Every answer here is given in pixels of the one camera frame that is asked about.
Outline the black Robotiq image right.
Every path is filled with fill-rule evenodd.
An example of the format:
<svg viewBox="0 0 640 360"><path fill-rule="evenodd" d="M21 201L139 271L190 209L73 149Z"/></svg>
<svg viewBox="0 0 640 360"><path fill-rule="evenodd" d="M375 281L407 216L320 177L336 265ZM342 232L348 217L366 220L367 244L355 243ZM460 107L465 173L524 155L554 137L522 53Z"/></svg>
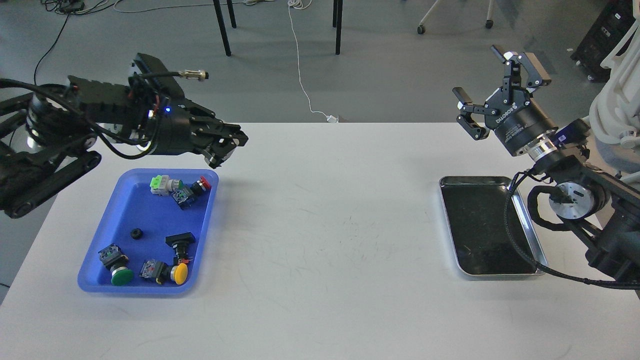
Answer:
<svg viewBox="0 0 640 360"><path fill-rule="evenodd" d="M486 107L474 104L462 87L454 87L460 111L456 121L474 141L486 139L492 130L507 152L518 157L537 137L559 129L532 98L537 88L551 84L551 76L532 52L505 51L495 44L490 49L504 66L502 86L487 98ZM472 114L485 116L488 129L478 125Z"/></svg>

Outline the black Robotiq image left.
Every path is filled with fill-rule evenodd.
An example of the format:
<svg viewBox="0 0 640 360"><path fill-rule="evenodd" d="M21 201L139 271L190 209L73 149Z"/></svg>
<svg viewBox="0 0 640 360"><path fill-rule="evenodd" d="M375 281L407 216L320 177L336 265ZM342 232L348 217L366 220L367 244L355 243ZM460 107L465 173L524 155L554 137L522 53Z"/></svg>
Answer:
<svg viewBox="0 0 640 360"><path fill-rule="evenodd" d="M199 154L211 169L249 141L240 125L220 120L215 112L191 100L171 101L162 107L157 125L150 155Z"/></svg>

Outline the black robot arm image left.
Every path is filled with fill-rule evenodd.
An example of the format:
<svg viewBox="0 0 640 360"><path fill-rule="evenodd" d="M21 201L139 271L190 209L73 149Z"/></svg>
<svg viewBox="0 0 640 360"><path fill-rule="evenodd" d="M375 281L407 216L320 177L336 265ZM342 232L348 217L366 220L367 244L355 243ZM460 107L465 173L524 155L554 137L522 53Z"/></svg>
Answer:
<svg viewBox="0 0 640 360"><path fill-rule="evenodd" d="M1 137L24 129L31 151L1 144L1 210L18 219L98 166L91 150L103 141L116 155L201 154L215 169L249 137L237 124L185 96L177 78L204 81L205 70L170 71L139 53L127 84L68 76L66 84L35 85L2 79L1 87L27 93L1 102Z"/></svg>

